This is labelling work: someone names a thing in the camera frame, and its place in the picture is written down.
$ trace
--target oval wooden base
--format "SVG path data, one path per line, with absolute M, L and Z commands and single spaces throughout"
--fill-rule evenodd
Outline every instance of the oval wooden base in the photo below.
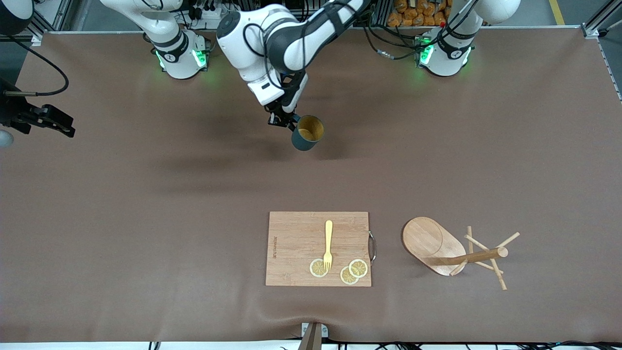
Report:
M 443 276 L 449 276 L 459 265 L 444 265 L 443 258 L 459 257 L 467 253 L 456 237 L 429 217 L 410 220 L 402 231 L 402 242 L 410 254 Z

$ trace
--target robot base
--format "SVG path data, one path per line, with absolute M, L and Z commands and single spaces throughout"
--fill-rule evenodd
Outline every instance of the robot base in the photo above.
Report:
M 422 36 L 426 37 L 436 37 L 440 29 L 432 29 L 431 31 L 422 34 Z M 469 48 L 464 54 L 458 51 L 461 56 L 458 59 L 451 59 L 447 57 L 447 54 L 439 47 L 438 44 L 434 44 L 431 50 L 427 53 L 427 59 L 423 59 L 424 53 L 419 54 L 419 65 L 421 67 L 427 68 L 432 74 L 441 76 L 441 77 L 449 77 L 454 75 L 460 71 L 460 69 L 467 64 L 468 54 L 471 52 Z
M 192 31 L 183 31 L 188 36 L 188 48 L 179 57 L 177 62 L 168 62 L 160 58 L 162 71 L 167 72 L 175 79 L 192 78 L 200 70 L 207 70 L 210 48 L 206 48 L 204 37 Z

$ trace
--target green indicator light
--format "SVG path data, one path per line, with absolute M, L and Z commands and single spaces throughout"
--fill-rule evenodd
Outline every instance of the green indicator light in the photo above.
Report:
M 467 62 L 468 62 L 468 54 L 469 54 L 469 53 L 471 53 L 471 48 L 470 48 L 470 47 L 468 48 L 468 50 L 467 50 L 467 51 L 466 51 L 466 53 L 465 53 L 465 60 L 464 60 L 464 61 L 462 61 L 462 65 L 467 64 Z
M 162 57 L 160 57 L 160 54 L 158 53 L 158 51 L 155 52 L 155 55 L 157 56 L 158 61 L 160 61 L 160 67 L 164 69 L 164 63 L 162 62 Z
M 194 56 L 195 61 L 197 61 L 197 65 L 199 67 L 205 66 L 205 54 L 203 52 L 192 50 L 192 55 Z
M 421 41 L 424 44 L 429 44 L 432 41 L 432 38 L 430 38 L 430 37 L 416 37 L 415 40 L 416 41 Z
M 430 57 L 434 52 L 434 46 L 428 46 L 421 52 L 421 64 L 428 64 L 430 62 Z

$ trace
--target black cable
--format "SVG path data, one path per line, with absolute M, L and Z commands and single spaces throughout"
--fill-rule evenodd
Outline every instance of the black cable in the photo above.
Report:
M 408 43 L 406 42 L 406 40 L 404 39 L 404 37 L 402 36 L 402 33 L 399 32 L 399 29 L 397 27 L 395 27 L 395 30 L 399 36 L 399 38 L 402 40 L 402 42 L 404 43 L 404 45 L 408 45 Z
M 255 51 L 255 49 L 251 46 L 251 44 L 249 44 L 248 40 L 246 39 L 246 29 L 248 27 L 257 27 L 257 28 L 259 28 L 259 33 L 261 33 L 262 37 L 263 37 L 264 30 L 261 28 L 261 26 L 259 24 L 256 24 L 256 23 L 246 24 L 244 26 L 244 29 L 242 29 L 242 38 L 244 39 L 244 43 L 246 44 L 246 47 L 248 47 L 248 49 L 252 53 L 254 53 L 254 54 L 256 54 L 257 56 L 260 56 L 260 57 L 265 57 L 266 56 L 266 46 L 265 46 L 265 44 L 264 44 L 264 54 L 260 54 L 259 52 Z
M 154 350 L 159 350 L 160 349 L 160 344 L 162 344 L 161 341 L 150 341 L 149 342 L 149 350 L 151 350 L 151 344 L 154 344 Z
M 60 69 L 57 65 L 53 64 L 49 59 L 46 59 L 45 57 L 40 55 L 35 50 L 32 50 L 30 47 L 28 47 L 28 46 L 22 44 L 21 42 L 19 42 L 13 36 L 7 35 L 6 37 L 9 38 L 14 43 L 16 43 L 17 45 L 19 45 L 19 46 L 23 47 L 24 49 L 26 49 L 31 54 L 33 54 L 33 55 L 37 56 L 38 58 L 42 59 L 43 61 L 45 61 L 45 63 L 51 65 L 52 68 L 54 68 L 56 71 L 58 71 L 58 73 L 60 73 L 63 76 L 63 79 L 65 80 L 65 84 L 63 85 L 62 88 L 59 88 L 58 90 L 54 90 L 54 91 L 51 91 L 51 92 L 35 92 L 35 96 L 52 96 L 52 95 L 56 95 L 58 93 L 61 93 L 61 92 L 65 91 L 65 90 L 67 90 L 67 88 L 69 87 L 69 78 L 67 78 L 67 75 L 65 74 L 65 72 L 63 72 L 62 69 Z
M 186 21 L 186 15 L 183 14 L 182 10 L 177 10 L 177 12 L 182 14 L 183 24 L 185 25 L 186 29 L 188 29 L 188 22 Z
M 356 13 L 356 9 L 353 8 L 350 4 L 348 4 L 346 2 L 341 2 L 341 1 L 334 1 L 333 3 L 334 4 L 338 4 L 338 5 L 342 5 L 343 7 L 348 8 L 349 10 L 352 11 L 353 16 L 360 17 L 360 15 L 358 15 Z M 302 69 L 304 69 L 306 64 L 307 64 L 306 36 L 307 36 L 307 28 L 308 28 L 308 26 L 309 26 L 309 22 L 306 22 L 305 24 L 303 24 L 303 27 L 302 27 L 302 35 L 301 35 L 301 39 L 302 39 Z M 263 30 L 262 30 L 262 36 L 263 36 L 263 46 L 264 46 L 264 68 L 266 69 L 266 75 L 267 75 L 268 80 L 270 81 L 270 83 L 272 85 L 274 85 L 274 86 L 279 87 L 281 90 L 290 90 L 290 89 L 298 88 L 298 86 L 291 86 L 291 87 L 285 88 L 285 87 L 282 86 L 282 84 L 276 85 L 274 83 L 274 81 L 272 80 L 272 77 L 270 76 L 270 71 L 268 70 L 268 63 L 267 63 L 268 59 L 267 59 L 267 52 L 266 52 L 267 38 L 265 36 L 265 33 L 263 33 Z M 253 48 L 246 41 L 246 38 L 244 38 L 244 41 L 246 43 L 246 46 L 248 46 L 248 48 L 256 54 L 255 50 L 253 50 Z
M 309 19 L 309 12 L 311 12 L 311 8 L 309 6 L 309 0 L 305 0 L 305 7 L 307 8 L 307 14 L 305 15 L 305 21 Z
M 334 341 L 332 339 L 328 339 L 328 343 L 330 344 L 338 344 L 339 346 L 344 345 L 347 347 L 348 344 L 365 344 L 359 342 L 343 342 L 343 341 Z M 470 349 L 469 343 L 456 343 L 456 344 L 464 344 L 467 349 Z M 478 343 L 485 345 L 493 345 L 490 343 Z M 375 350 L 387 349 L 389 345 L 394 345 L 398 350 L 422 350 L 421 346 L 425 345 L 424 343 L 405 343 L 400 341 L 395 341 L 392 343 L 378 343 L 378 347 Z M 622 343 L 612 343 L 612 342 L 596 342 L 596 343 L 584 343 L 581 341 L 563 341 L 560 343 L 503 343 L 502 345 L 513 345 L 517 346 L 522 350 L 548 350 L 555 349 L 558 346 L 576 346 L 576 347 L 589 347 L 593 346 L 598 348 L 599 350 L 615 350 L 615 348 L 622 348 Z M 498 344 L 494 344 L 495 350 L 499 349 Z
M 145 0 L 141 0 L 143 4 L 149 6 L 150 9 L 161 11 L 164 8 L 164 3 L 160 0 L 160 8 L 157 8 L 155 5 L 150 5 Z
M 407 48 L 407 49 L 411 49 L 412 51 L 411 51 L 410 53 L 408 53 L 408 54 L 406 54 L 406 55 L 403 55 L 403 56 L 400 56 L 400 57 L 393 57 L 393 56 L 389 55 L 389 57 L 390 57 L 392 60 L 401 60 L 401 59 L 405 59 L 405 58 L 408 58 L 408 57 L 410 57 L 410 56 L 415 55 L 415 54 L 416 54 L 416 53 L 418 53 L 418 52 L 423 51 L 423 49 L 424 49 L 424 48 L 426 48 L 426 47 L 428 47 L 428 46 L 430 46 L 430 45 L 434 45 L 434 44 L 438 43 L 440 40 L 442 40 L 442 39 L 446 38 L 448 35 L 450 35 L 450 34 L 451 34 L 451 32 L 453 32 L 453 29 L 454 29 L 454 28 L 457 28 L 458 26 L 460 26 L 460 24 L 462 24 L 462 23 L 466 20 L 466 18 L 468 17 L 468 15 L 469 15 L 469 14 L 472 12 L 472 10 L 475 8 L 475 5 L 477 4 L 477 2 L 478 2 L 478 1 L 479 1 L 479 0 L 473 0 L 473 3 L 471 4 L 471 6 L 469 7 L 469 9 L 467 10 L 466 14 L 465 14 L 465 15 L 464 15 L 461 19 L 460 19 L 460 21 L 458 22 L 458 24 L 457 24 L 455 27 L 453 27 L 453 28 L 452 28 L 452 27 L 451 27 L 451 25 L 452 25 L 452 24 L 453 24 L 453 22 L 456 20 L 456 18 L 458 18 L 458 16 L 455 16 L 454 18 L 452 18 L 452 20 L 451 20 L 451 21 L 449 21 L 449 23 L 447 23 L 447 24 L 445 25 L 445 27 L 443 27 L 443 28 L 441 28 L 441 30 L 439 30 L 439 32 L 437 33 L 437 36 L 436 36 L 434 39 L 432 39 L 430 42 L 426 43 L 426 44 L 418 44 L 418 43 L 415 43 L 414 45 L 409 45 L 409 44 L 406 42 L 406 39 L 415 40 L 415 38 L 416 38 L 416 37 L 411 36 L 411 35 L 402 35 L 402 34 L 399 32 L 399 29 L 398 29 L 397 27 L 396 27 L 396 31 L 394 32 L 394 31 L 390 30 L 389 28 L 387 28 L 386 26 L 382 26 L 382 25 L 379 25 L 379 26 L 378 26 L 378 27 L 380 27 L 380 28 L 384 29 L 386 32 L 388 32 L 388 33 L 390 33 L 390 34 L 392 34 L 392 35 L 394 35 L 394 36 L 396 36 L 396 37 L 400 38 L 400 40 L 402 40 L 403 44 L 400 44 L 400 43 L 397 43 L 397 42 L 393 42 L 393 41 L 387 40 L 387 39 L 385 39 L 385 38 L 381 37 L 380 35 L 377 35 L 377 34 L 374 32 L 374 30 L 372 30 L 372 28 L 371 28 L 371 16 L 368 18 L 368 21 L 367 21 L 367 29 L 369 29 L 369 31 L 371 32 L 371 34 L 372 34 L 373 36 L 375 36 L 378 40 L 380 40 L 380 41 L 382 41 L 382 42 L 385 42 L 385 43 L 387 43 L 387 44 L 391 44 L 391 45 L 393 45 L 393 46 L 398 46 L 398 47 L 404 47 L 404 48 Z M 378 50 L 375 48 L 375 46 L 371 43 L 371 40 L 369 40 L 369 35 L 367 34 L 367 32 L 365 32 L 365 35 L 368 37 L 368 42 L 369 42 L 369 45 L 371 46 L 371 48 L 372 48 L 375 52 L 377 52 L 377 53 L 379 53 L 379 54 L 380 54 L 380 52 L 378 52 Z

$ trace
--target yellow floor line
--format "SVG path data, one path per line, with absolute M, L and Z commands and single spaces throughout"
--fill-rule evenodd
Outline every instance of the yellow floor line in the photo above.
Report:
M 559 4 L 557 0 L 549 0 L 550 9 L 553 10 L 553 16 L 555 17 L 555 22 L 558 26 L 565 26 L 564 17 L 562 16 L 562 11 L 559 9 Z

